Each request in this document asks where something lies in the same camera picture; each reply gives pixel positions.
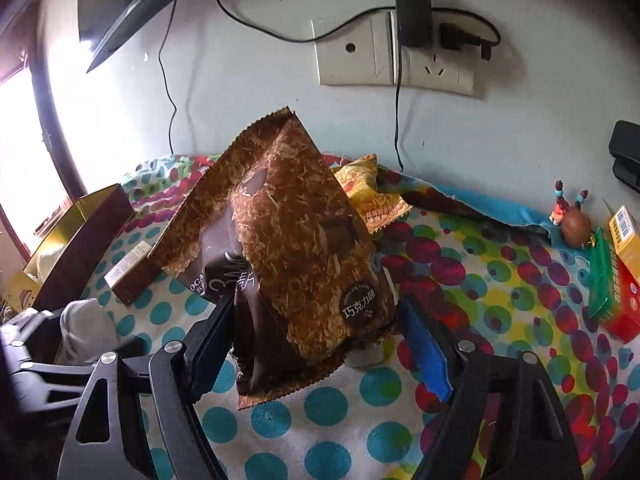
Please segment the brown chocolate snack bag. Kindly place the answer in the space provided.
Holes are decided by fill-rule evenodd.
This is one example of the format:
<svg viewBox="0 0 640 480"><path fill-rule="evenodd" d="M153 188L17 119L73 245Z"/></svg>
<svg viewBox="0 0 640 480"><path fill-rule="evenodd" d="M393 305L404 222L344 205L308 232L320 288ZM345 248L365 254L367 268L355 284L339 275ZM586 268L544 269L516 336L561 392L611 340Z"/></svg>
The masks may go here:
<svg viewBox="0 0 640 480"><path fill-rule="evenodd" d="M320 382L395 322L366 224L288 108L234 139L149 258L210 302L231 298L240 408Z"/></svg>

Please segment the yellow snack bag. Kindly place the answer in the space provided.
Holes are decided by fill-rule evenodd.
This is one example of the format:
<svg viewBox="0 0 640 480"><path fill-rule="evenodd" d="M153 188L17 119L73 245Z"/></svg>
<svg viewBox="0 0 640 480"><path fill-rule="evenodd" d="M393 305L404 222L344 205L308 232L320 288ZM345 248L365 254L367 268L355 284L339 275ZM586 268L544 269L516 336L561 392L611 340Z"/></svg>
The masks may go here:
<svg viewBox="0 0 640 480"><path fill-rule="evenodd" d="M389 226L411 210L399 194L378 190L378 159L375 154L334 168L332 172L370 234Z"/></svg>

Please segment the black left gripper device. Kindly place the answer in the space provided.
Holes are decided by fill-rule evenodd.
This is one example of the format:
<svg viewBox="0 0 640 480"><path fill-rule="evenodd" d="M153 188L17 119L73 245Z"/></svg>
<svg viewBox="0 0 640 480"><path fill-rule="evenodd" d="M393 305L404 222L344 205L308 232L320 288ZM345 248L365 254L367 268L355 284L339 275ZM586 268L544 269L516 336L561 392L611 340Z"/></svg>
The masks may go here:
<svg viewBox="0 0 640 480"><path fill-rule="evenodd" d="M2 478L156 478L140 405L151 390L144 339L60 364L60 317L24 313L1 327Z"/></svg>

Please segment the crumpled white tissue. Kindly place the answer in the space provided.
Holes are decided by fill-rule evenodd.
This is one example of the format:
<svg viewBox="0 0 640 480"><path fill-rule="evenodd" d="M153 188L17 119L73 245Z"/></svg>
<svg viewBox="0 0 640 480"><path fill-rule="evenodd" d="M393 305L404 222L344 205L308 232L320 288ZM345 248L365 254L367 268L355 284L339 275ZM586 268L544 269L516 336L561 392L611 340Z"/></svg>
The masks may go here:
<svg viewBox="0 0 640 480"><path fill-rule="evenodd" d="M120 344L113 320L96 298L70 302L60 315L60 331L56 364L91 364Z"/></svg>

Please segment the small brown white box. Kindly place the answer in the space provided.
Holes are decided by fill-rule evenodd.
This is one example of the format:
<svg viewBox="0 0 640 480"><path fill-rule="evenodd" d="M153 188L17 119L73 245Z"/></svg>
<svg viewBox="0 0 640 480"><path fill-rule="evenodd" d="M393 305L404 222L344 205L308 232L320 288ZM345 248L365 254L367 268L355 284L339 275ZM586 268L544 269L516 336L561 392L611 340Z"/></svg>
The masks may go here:
<svg viewBox="0 0 640 480"><path fill-rule="evenodd" d="M127 307L131 306L160 274L160 268L149 258L151 250L152 246L148 242L140 240L104 276L105 283Z"/></svg>

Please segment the colourful polka dot cloth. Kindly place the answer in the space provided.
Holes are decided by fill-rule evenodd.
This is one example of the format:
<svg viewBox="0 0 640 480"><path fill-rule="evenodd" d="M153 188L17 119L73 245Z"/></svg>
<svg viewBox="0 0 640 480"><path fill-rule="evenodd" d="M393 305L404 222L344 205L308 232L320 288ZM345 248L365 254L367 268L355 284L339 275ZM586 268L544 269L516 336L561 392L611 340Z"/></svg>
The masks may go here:
<svg viewBox="0 0 640 480"><path fill-rule="evenodd" d="M130 306L106 274L134 246L154 243L208 156L144 162L122 179L134 216L91 274L95 299L117 333L149 351L182 338L209 303L160 275ZM530 350L544 364L572 428L589 479L637 478L623 452L639 425L639 346L623 344L588 315L589 266L531 232L489 221L413 209L374 237L403 294L456 335L498 356ZM408 479L430 449L445 405L423 385L409 348L387 339L365 370L341 367L318 384L242 410L236 366L225 360L196 410L232 479Z"/></svg>

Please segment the green red medicine box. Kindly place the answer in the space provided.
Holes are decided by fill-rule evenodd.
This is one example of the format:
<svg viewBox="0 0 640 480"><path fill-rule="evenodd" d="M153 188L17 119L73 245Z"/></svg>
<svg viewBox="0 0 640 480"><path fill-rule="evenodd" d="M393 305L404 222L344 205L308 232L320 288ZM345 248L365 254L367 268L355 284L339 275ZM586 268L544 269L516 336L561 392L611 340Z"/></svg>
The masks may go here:
<svg viewBox="0 0 640 480"><path fill-rule="evenodd" d="M639 284L602 229L589 245L588 318L623 344L639 336Z"/></svg>

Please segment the gold tin box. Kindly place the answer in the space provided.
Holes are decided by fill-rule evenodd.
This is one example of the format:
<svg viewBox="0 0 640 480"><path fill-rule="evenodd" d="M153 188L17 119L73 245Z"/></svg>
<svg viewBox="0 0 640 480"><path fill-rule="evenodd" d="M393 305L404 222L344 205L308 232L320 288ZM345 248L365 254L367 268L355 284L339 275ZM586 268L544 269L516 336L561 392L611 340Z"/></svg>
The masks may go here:
<svg viewBox="0 0 640 480"><path fill-rule="evenodd" d="M53 311L79 299L104 252L133 213L119 184L81 197L43 237L24 270L9 280L2 304L15 312Z"/></svg>

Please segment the small brown snail figurine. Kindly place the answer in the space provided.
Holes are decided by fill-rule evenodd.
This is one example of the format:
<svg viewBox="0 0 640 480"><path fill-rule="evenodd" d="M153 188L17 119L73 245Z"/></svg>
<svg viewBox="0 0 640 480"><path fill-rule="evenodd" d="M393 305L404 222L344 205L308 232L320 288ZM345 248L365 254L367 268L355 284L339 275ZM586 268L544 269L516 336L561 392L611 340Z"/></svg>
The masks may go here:
<svg viewBox="0 0 640 480"><path fill-rule="evenodd" d="M589 192L582 190L573 203L564 197L564 184L556 180L554 184L555 203L549 214L549 220L561 229L565 243L571 248L582 249L590 241L592 224L589 217L582 211L582 205Z"/></svg>

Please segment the yellow medicine box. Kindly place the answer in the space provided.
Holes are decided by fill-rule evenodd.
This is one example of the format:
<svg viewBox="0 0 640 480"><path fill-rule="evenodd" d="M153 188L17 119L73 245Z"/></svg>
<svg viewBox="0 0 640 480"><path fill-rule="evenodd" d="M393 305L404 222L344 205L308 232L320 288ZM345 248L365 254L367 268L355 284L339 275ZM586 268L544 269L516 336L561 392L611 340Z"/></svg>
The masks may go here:
<svg viewBox="0 0 640 480"><path fill-rule="evenodd" d="M636 282L640 281L639 228L625 205L608 222L614 249Z"/></svg>

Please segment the black stapler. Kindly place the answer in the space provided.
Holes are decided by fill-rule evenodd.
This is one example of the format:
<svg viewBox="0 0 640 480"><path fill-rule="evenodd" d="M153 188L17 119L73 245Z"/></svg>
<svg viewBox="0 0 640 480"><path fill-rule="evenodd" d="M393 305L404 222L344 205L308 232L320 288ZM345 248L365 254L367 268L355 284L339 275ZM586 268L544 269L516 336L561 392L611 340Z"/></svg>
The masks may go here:
<svg viewBox="0 0 640 480"><path fill-rule="evenodd" d="M614 158L614 176L634 192L640 193L640 126L618 120L613 128L608 151Z"/></svg>

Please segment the black power adapter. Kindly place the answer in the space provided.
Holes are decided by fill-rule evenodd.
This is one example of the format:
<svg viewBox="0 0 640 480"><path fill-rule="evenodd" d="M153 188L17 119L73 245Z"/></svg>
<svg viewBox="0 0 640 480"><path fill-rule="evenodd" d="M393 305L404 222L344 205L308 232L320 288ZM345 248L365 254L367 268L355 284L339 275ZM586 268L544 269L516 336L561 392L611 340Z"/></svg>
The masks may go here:
<svg viewBox="0 0 640 480"><path fill-rule="evenodd" d="M395 0L397 38L409 49L429 48L433 39L431 0Z"/></svg>

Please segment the white wall socket plate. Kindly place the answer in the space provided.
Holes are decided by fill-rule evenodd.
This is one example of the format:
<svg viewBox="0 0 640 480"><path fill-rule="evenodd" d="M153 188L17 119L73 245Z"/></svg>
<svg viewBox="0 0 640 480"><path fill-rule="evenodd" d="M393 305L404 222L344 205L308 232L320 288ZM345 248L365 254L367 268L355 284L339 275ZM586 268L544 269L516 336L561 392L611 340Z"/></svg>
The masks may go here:
<svg viewBox="0 0 640 480"><path fill-rule="evenodd" d="M375 13L314 44L322 86L407 87L472 96L475 62L439 46L398 47L395 15Z"/></svg>

